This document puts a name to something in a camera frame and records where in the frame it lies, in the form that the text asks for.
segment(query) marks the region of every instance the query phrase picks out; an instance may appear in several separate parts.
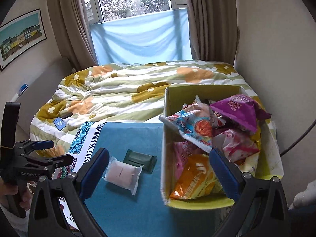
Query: cardboard box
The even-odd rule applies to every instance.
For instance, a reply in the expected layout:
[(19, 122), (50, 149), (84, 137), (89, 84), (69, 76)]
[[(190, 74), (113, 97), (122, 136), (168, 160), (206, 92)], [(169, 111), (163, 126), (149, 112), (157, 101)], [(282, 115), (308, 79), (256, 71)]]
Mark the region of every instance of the cardboard box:
[[(168, 87), (165, 91), (164, 116), (171, 116), (180, 111), (184, 103), (191, 104), (196, 95), (198, 95), (201, 100), (212, 99), (219, 101), (238, 93), (247, 95), (243, 88), (230, 85), (184, 85)], [(255, 177), (271, 179), (272, 176), (276, 175), (282, 178), (284, 172), (276, 141), (267, 123), (263, 122), (260, 127), (262, 151), (257, 154), (258, 165)], [(165, 205), (186, 210), (209, 210), (233, 205), (234, 201), (228, 199), (224, 194), (211, 194), (193, 200), (169, 199), (169, 195), (176, 184), (174, 177), (175, 156), (173, 143), (177, 141), (184, 140), (178, 134), (164, 126), (162, 139), (161, 194)]]

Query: brown curtain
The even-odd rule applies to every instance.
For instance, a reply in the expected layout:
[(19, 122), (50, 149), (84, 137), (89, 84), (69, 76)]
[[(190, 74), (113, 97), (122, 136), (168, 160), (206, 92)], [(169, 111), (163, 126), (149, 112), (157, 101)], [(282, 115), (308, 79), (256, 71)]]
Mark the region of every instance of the brown curtain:
[(187, 0), (194, 60), (233, 65), (237, 48), (236, 0)]
[(47, 0), (47, 6), (61, 56), (67, 57), (77, 70), (96, 66), (82, 0)]

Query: blue phone case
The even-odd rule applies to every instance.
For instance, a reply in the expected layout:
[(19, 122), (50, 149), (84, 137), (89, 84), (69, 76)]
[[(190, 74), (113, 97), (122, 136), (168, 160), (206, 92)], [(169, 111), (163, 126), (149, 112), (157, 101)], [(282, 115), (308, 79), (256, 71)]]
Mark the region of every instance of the blue phone case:
[(56, 119), (54, 119), (53, 122), (59, 131), (61, 129), (63, 129), (64, 127), (66, 127), (66, 124), (64, 123), (64, 121), (61, 118), (56, 118)]

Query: blue gripper pad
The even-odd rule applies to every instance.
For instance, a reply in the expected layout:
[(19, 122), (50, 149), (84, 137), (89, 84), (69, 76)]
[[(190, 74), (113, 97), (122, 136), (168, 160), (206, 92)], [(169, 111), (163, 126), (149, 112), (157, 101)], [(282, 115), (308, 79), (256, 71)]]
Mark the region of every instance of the blue gripper pad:
[(49, 149), (54, 147), (54, 142), (53, 141), (36, 141), (33, 143), (32, 148), (34, 150), (44, 150), (44, 149)]
[(76, 189), (79, 198), (84, 202), (89, 199), (96, 188), (103, 172), (110, 161), (107, 149), (100, 148), (89, 162), (86, 162), (78, 171)]
[(212, 149), (209, 153), (210, 165), (212, 166), (215, 175), (217, 176), (219, 182), (221, 183), (226, 196), (229, 199), (233, 199), (235, 202), (239, 200), (241, 196), (242, 180), (240, 177), (235, 177), (231, 172), (228, 163), (230, 163), (224, 154), (217, 150)]

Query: floral comforter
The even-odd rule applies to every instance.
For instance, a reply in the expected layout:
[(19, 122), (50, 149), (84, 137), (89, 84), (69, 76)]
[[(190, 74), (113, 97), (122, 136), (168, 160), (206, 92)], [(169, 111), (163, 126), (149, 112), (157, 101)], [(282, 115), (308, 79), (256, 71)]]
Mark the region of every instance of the floral comforter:
[[(32, 140), (53, 140), (68, 151), (78, 128), (86, 121), (145, 122), (163, 114), (164, 92), (174, 85), (221, 84), (243, 87), (260, 102), (256, 93), (233, 66), (222, 62), (173, 61), (125, 65), (112, 63), (91, 67), (64, 78), (53, 97), (32, 120)], [(66, 112), (61, 131), (53, 120)], [(270, 131), (275, 137), (271, 122)]]

